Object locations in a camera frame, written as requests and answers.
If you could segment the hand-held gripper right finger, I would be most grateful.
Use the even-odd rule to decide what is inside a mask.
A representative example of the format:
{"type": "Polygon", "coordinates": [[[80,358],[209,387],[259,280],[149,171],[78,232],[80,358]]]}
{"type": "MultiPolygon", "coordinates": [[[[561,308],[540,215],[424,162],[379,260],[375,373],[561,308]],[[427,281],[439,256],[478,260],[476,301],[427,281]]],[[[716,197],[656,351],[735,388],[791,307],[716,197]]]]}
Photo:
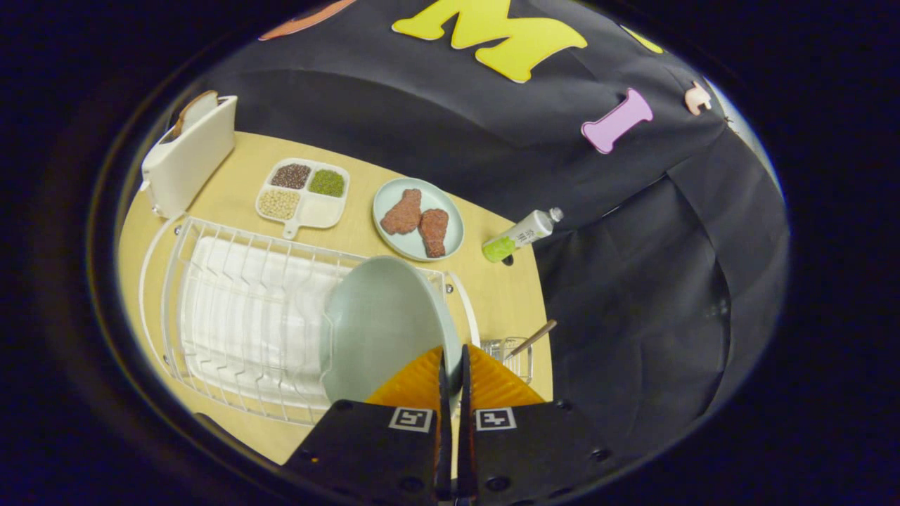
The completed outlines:
{"type": "Polygon", "coordinates": [[[612,471],[612,449],[573,401],[486,401],[488,376],[510,372],[480,348],[462,349],[458,492],[472,505],[557,505],[612,471]]]}

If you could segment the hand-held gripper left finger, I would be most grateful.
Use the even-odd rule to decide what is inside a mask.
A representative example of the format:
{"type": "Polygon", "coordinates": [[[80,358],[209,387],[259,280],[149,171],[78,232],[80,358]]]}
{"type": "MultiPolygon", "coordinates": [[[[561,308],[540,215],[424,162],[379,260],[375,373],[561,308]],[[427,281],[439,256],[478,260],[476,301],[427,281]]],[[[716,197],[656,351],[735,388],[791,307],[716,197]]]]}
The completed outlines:
{"type": "Polygon", "coordinates": [[[365,401],[340,399],[283,468],[352,503],[437,503],[450,486],[444,350],[409,362],[365,401]]]}

